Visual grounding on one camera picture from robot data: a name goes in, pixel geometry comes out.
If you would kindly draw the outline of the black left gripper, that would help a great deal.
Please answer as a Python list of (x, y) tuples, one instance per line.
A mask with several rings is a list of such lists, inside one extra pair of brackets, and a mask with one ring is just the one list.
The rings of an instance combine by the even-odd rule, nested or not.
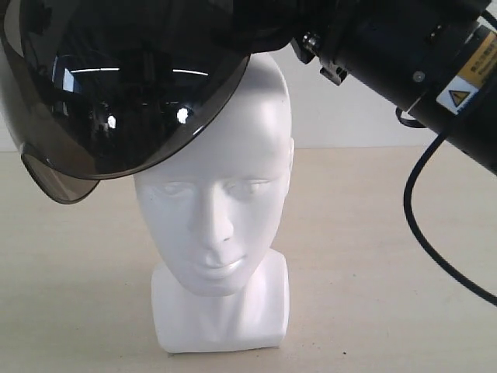
[(232, 42), (247, 54), (290, 45), (301, 63), (317, 58), (320, 73), (340, 85), (348, 71), (334, 54), (348, 22), (348, 1), (234, 1)]

